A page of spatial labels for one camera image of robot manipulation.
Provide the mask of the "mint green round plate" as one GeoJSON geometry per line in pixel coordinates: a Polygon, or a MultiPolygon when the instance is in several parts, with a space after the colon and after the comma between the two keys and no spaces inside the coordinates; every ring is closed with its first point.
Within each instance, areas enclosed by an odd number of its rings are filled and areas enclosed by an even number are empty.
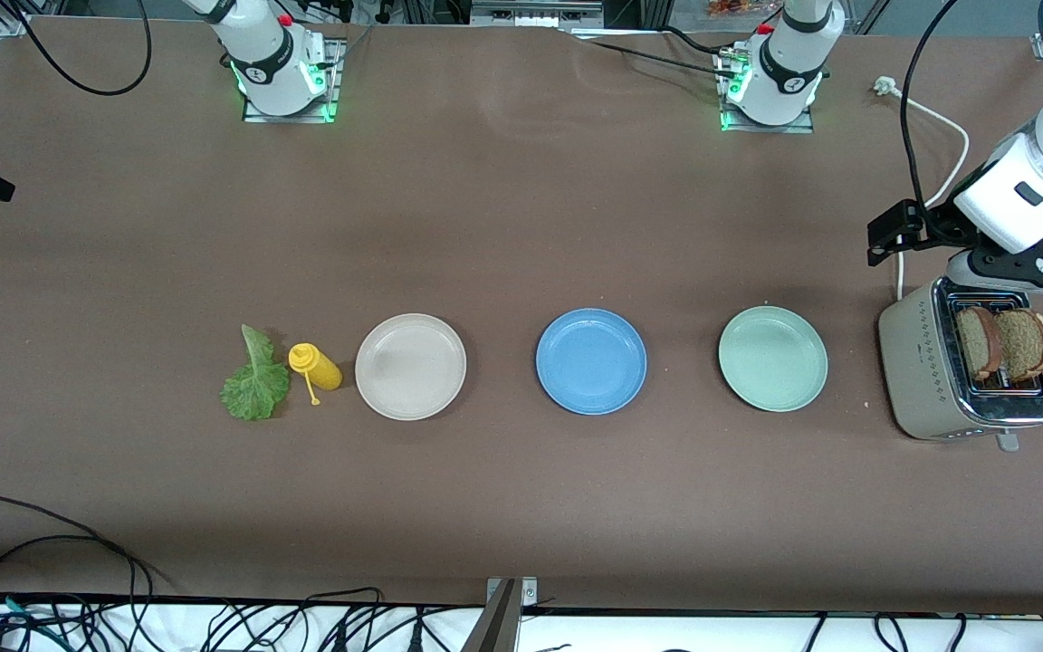
{"type": "Polygon", "coordinates": [[[799,411],[828,379],[828,353],[807,319],[778,306],[749,308],[724,327],[717,363],[725,383],[761,411],[799,411]]]}

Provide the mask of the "silver two-slot toaster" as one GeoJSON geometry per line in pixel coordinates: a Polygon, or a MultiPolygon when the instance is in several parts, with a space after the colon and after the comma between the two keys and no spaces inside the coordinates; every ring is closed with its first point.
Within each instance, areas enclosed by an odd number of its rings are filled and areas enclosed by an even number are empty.
{"type": "Polygon", "coordinates": [[[970,306],[993,315],[1030,309],[1024,292],[994,292],[936,277],[881,313],[878,335],[895,422],[915,440],[992,436],[1000,450],[1018,451],[1019,432],[1043,425],[1043,375],[1010,381],[1002,363],[997,375],[973,381],[955,319],[970,306]]]}

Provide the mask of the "grey metal box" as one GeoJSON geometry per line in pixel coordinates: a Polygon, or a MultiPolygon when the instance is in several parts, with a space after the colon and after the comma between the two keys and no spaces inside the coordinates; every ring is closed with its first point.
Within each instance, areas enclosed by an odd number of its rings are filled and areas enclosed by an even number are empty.
{"type": "Polygon", "coordinates": [[[603,0],[469,0],[471,26],[603,29],[603,0]]]}

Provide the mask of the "pale beige round plate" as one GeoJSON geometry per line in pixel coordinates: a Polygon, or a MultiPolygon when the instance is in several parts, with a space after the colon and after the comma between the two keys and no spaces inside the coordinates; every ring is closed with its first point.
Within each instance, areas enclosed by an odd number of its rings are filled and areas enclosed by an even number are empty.
{"type": "Polygon", "coordinates": [[[467,375],[466,347],[435,315],[393,315],[361,342],[353,375],[361,397],[382,417],[423,420],[459,396],[467,375]]]}

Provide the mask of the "green lettuce leaf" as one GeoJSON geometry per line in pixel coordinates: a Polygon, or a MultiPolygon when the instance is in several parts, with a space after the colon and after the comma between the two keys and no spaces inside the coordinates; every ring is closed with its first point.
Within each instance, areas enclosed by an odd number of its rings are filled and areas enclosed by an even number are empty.
{"type": "Polygon", "coordinates": [[[264,331],[243,323],[241,334],[247,363],[224,380],[219,399],[232,417],[243,421],[270,418],[289,395],[291,372],[278,362],[276,347],[264,331]]]}

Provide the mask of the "blue round plate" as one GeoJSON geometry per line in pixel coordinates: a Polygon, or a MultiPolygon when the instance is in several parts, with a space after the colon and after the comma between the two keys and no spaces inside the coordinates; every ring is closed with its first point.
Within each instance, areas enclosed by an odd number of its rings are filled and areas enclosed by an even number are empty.
{"type": "Polygon", "coordinates": [[[633,323],[600,308],[579,308],[545,325],[535,347],[545,395],[571,413],[604,416],[641,392],[648,351],[633,323]]]}

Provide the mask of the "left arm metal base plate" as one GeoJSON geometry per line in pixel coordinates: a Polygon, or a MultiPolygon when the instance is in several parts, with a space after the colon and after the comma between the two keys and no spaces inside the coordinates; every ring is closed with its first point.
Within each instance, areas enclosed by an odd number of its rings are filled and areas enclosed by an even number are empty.
{"type": "Polygon", "coordinates": [[[750,132],[814,131],[810,106],[824,72],[790,75],[781,72],[775,80],[757,66],[756,53],[750,50],[724,48],[712,55],[721,103],[721,128],[750,132]]]}

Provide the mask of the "brown bread slice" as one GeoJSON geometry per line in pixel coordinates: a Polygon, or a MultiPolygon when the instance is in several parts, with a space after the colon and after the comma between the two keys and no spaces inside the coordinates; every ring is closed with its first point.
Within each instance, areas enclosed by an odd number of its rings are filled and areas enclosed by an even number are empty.
{"type": "Polygon", "coordinates": [[[1043,314],[1018,308],[996,314],[1003,347],[1003,366],[1010,381],[1043,375],[1043,314]]]}
{"type": "Polygon", "coordinates": [[[993,313],[970,306],[956,314],[965,367],[973,381],[997,375],[1003,363],[1003,339],[993,313]]]}

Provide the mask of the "yellow mustard squeeze bottle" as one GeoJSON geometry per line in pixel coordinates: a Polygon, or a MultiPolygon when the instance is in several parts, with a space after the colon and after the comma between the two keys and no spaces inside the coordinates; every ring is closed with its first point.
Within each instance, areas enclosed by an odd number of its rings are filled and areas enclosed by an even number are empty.
{"type": "Polygon", "coordinates": [[[342,371],[328,356],[311,343],[302,342],[287,352],[287,363],[295,375],[301,375],[313,406],[321,404],[316,396],[316,388],[332,391],[343,381],[342,371]]]}

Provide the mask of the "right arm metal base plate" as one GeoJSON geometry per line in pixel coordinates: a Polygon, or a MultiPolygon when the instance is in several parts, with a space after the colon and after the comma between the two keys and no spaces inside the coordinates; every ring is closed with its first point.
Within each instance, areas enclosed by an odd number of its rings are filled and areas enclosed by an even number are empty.
{"type": "Polygon", "coordinates": [[[289,58],[232,59],[244,96],[244,122],[330,124],[342,90],[348,41],[307,29],[287,29],[289,58]]]}

